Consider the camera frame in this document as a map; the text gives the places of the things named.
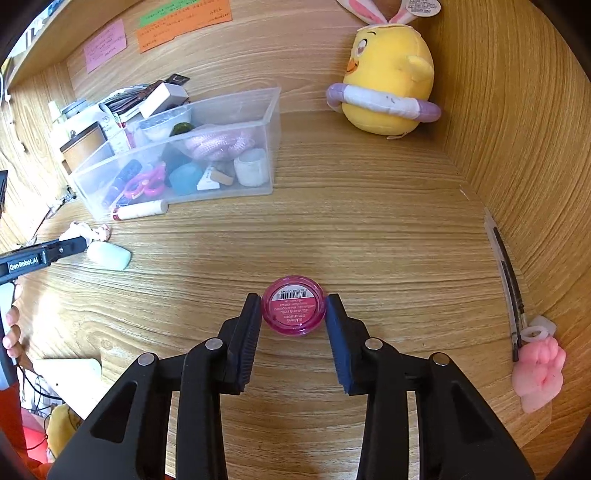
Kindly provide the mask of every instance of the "pink squishy toy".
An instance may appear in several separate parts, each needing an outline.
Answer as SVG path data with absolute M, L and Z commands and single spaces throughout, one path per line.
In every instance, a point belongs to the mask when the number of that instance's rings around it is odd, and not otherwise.
M 532 413 L 549 403 L 562 389 L 566 352 L 552 336 L 526 343 L 519 349 L 511 384 L 521 397 L 521 408 Z

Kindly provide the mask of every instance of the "pink scissors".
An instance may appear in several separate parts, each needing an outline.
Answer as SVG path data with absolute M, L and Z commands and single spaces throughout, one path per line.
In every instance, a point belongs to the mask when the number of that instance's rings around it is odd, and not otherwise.
M 157 197 L 166 189 L 164 178 L 166 177 L 166 164 L 159 163 L 152 170 L 140 173 L 132 178 L 123 190 L 123 195 L 130 200 L 146 195 Z

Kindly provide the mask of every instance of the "metal screw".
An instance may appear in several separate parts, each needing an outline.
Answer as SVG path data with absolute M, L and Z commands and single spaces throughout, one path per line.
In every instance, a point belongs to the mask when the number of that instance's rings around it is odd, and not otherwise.
M 223 342 L 219 338 L 210 338 L 207 342 L 205 342 L 205 348 L 207 350 L 217 350 L 221 348 Z
M 153 363 L 154 360 L 156 360 L 156 356 L 153 353 L 142 353 L 138 357 L 138 363 L 142 367 L 147 367 L 148 365 L 150 365 L 151 363 Z
M 446 365 L 449 365 L 450 359 L 445 353 L 437 352 L 433 355 L 433 361 L 437 365 L 445 367 Z
M 365 341 L 365 346 L 367 348 L 369 348 L 370 350 L 379 350 L 381 349 L 384 344 L 382 343 L 382 341 L 379 338 L 368 338 Z

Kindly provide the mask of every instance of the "green sticky note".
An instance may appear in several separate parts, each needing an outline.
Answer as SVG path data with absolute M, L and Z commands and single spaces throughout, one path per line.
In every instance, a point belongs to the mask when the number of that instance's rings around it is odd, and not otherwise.
M 199 1 L 200 0 L 173 0 L 172 2 L 167 3 L 155 10 L 152 10 L 149 14 L 146 14 L 142 18 L 140 18 L 139 26 L 145 27 L 146 25 L 150 25 L 151 23 L 156 22 L 156 20 L 160 20 L 162 17 L 170 15 L 172 12 L 176 12 L 181 8 L 185 8 L 189 5 L 199 3 Z

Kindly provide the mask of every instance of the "pink sticky note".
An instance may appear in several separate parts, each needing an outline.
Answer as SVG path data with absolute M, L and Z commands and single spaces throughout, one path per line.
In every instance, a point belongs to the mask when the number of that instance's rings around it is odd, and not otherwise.
M 119 19 L 107 25 L 102 32 L 84 46 L 86 71 L 92 72 L 126 48 L 125 28 L 123 20 Z

